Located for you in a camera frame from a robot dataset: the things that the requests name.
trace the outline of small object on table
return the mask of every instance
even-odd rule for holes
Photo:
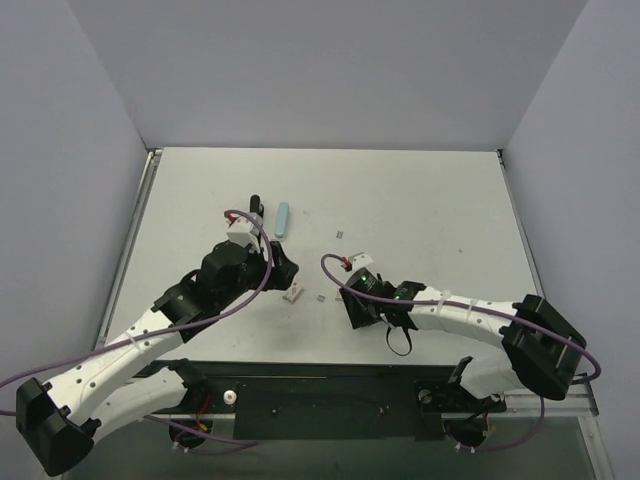
[[[280,202],[278,205],[278,213],[276,213],[276,238],[284,237],[284,232],[287,229],[287,220],[289,219],[289,204],[287,202]]]
[[[300,295],[304,292],[304,288],[298,282],[293,282],[289,290],[287,290],[282,298],[284,298],[291,305],[296,303]]]

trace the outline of red wire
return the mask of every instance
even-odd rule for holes
[[[210,402],[211,402],[211,394],[208,393],[207,394],[207,399],[205,400],[204,405],[202,406],[200,411],[198,413],[196,413],[196,425],[198,425],[199,428],[202,428],[203,426],[205,426],[205,425],[202,425],[200,423],[200,415],[202,415],[207,410],[207,408],[209,408],[209,403]]]

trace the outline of robotic arm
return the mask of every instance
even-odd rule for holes
[[[252,197],[250,215],[259,224],[262,213],[259,197]],[[148,413],[202,404],[208,391],[206,379],[188,361],[171,362],[149,378],[125,383],[209,325],[182,327],[220,314],[261,284],[267,261],[259,247],[258,228],[241,216],[228,220],[228,240],[216,245],[200,269],[169,288],[109,344],[124,341],[124,346],[89,358],[44,383],[31,378],[18,388],[18,431],[49,475],[77,465],[98,440]],[[271,252],[273,267],[263,291],[287,290],[299,268],[279,242],[271,242]],[[172,330],[144,338],[167,328]]]
[[[354,272],[340,289],[354,329],[385,322],[387,335],[400,327],[409,342],[410,330],[439,330],[488,343],[495,354],[462,359],[452,381],[478,399],[523,387],[551,400],[565,398],[580,352],[511,320],[532,322],[584,349],[584,338],[544,298],[491,302],[411,281],[396,287],[372,274],[373,260],[364,253],[344,259],[343,268]]]

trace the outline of blue eraser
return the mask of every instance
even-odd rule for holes
[[[284,231],[287,229],[287,220],[289,219],[289,204],[280,202],[278,205],[278,213],[276,214],[276,237],[284,237]]]

